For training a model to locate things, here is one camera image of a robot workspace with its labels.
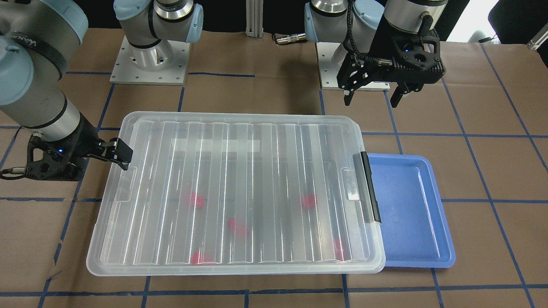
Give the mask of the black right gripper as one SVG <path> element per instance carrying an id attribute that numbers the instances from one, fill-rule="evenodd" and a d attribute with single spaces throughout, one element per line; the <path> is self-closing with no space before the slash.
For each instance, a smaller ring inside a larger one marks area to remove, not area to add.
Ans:
<path id="1" fill-rule="evenodd" d="M 28 178 L 41 181 L 80 181 L 84 178 L 86 158 L 98 150 L 98 159 L 128 170 L 133 149 L 121 138 L 104 142 L 96 128 L 81 115 L 75 131 L 66 138 L 47 142 L 37 133 L 27 144 L 25 166 L 1 170 L 2 180 Z"/>

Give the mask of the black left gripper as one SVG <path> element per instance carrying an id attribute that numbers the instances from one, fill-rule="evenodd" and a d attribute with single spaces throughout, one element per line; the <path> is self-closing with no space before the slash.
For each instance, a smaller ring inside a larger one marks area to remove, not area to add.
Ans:
<path id="1" fill-rule="evenodd" d="M 343 44 L 347 50 L 337 73 L 337 85 L 344 90 L 344 104 L 348 107 L 360 87 L 372 82 L 397 83 L 390 97 L 396 108 L 411 93 L 418 93 L 424 84 L 434 84 L 445 74 L 441 59 L 440 39 L 432 29 L 432 19 L 421 19 L 417 33 L 404 33 L 382 19 L 377 37 L 370 50 L 358 49 L 353 25 L 348 24 Z"/>

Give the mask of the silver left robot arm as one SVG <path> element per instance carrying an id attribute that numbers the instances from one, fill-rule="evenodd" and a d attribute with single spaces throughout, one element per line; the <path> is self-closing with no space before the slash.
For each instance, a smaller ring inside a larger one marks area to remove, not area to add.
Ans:
<path id="1" fill-rule="evenodd" d="M 446 68 L 435 25 L 446 0 L 309 0 L 305 4 L 308 41 L 339 43 L 346 52 L 337 72 L 344 103 L 373 82 L 396 83 L 393 108 L 426 84 L 437 83 Z"/>

